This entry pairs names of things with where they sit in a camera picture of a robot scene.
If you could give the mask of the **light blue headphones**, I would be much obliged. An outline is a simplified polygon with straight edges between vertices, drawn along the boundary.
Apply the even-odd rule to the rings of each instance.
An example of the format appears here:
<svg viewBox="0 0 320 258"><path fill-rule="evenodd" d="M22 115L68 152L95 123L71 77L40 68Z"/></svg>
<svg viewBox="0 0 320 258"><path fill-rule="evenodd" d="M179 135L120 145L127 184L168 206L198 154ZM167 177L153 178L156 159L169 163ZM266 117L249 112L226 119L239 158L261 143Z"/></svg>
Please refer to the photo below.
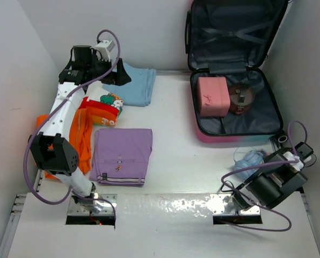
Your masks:
<svg viewBox="0 0 320 258"><path fill-rule="evenodd" d="M240 169L245 169L248 167L252 166L257 166L259 164L264 163L264 157L267 155L267 153L261 149L261 150L250 150L247 152L244 157L241 160L234 160L235 164L233 166L233 171L235 170L240 170ZM253 175L258 168L256 169L249 169L245 171L241 171L236 173L235 175L240 179L240 180L246 180L248 179L251 175Z"/></svg>

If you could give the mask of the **purple shorts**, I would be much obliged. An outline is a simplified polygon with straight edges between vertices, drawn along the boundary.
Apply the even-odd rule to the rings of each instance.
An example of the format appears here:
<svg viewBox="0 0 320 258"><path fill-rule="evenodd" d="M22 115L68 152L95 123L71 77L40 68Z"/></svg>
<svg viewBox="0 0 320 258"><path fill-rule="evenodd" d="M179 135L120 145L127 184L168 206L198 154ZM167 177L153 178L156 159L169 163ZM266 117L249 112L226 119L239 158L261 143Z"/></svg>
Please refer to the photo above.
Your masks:
<svg viewBox="0 0 320 258"><path fill-rule="evenodd" d="M144 185L152 142L152 130L147 128L97 130L90 180L110 185Z"/></svg>

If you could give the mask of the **light blue trousers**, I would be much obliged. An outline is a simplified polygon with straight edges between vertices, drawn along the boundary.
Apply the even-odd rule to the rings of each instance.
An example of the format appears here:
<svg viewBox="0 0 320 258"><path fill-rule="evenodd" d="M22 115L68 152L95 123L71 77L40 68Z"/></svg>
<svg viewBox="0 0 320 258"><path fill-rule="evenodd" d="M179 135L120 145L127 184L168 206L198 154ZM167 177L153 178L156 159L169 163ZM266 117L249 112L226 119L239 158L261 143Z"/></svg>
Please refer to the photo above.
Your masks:
<svg viewBox="0 0 320 258"><path fill-rule="evenodd" d="M132 79L131 82L122 86L103 84L103 89L120 97L124 105L148 106L151 103L157 70L134 68L127 63L123 65L126 73Z"/></svg>

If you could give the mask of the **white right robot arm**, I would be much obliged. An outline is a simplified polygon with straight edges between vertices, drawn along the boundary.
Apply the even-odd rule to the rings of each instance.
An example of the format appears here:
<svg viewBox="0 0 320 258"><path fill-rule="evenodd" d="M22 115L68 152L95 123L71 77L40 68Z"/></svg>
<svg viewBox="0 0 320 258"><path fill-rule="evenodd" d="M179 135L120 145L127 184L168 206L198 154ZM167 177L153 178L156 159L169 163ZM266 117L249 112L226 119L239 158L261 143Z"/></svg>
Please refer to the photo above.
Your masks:
<svg viewBox="0 0 320 258"><path fill-rule="evenodd" d="M243 159L235 162L233 170L241 170L236 176L243 181L238 190L246 188L258 202L272 209L308 180L302 173L314 150L305 142L292 148L284 147L266 155L262 150L251 150Z"/></svg>

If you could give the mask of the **pink jewelry box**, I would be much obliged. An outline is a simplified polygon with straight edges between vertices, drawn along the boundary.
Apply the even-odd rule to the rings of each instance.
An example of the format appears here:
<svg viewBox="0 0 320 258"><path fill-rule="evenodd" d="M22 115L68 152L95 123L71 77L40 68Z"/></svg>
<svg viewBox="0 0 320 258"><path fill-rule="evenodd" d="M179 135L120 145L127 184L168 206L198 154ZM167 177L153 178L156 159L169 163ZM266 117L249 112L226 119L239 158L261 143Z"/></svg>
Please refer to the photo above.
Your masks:
<svg viewBox="0 0 320 258"><path fill-rule="evenodd" d="M199 77L198 110L202 117L225 117L230 108L230 97L225 77Z"/></svg>

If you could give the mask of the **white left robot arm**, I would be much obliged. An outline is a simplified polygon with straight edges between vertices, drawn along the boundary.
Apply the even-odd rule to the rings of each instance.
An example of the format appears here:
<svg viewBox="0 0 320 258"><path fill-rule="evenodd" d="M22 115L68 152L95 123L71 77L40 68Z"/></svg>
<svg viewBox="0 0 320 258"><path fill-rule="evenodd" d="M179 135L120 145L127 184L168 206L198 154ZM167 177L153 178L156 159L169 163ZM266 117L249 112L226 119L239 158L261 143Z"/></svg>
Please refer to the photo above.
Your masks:
<svg viewBox="0 0 320 258"><path fill-rule="evenodd" d="M57 94L45 121L30 136L24 158L33 156L38 169L55 176L82 199L91 197L95 186L79 169L79 154L70 144L70 128L87 90L95 81L124 85L131 81L122 59L111 61L112 41L94 47L76 45L70 60L59 74Z"/></svg>

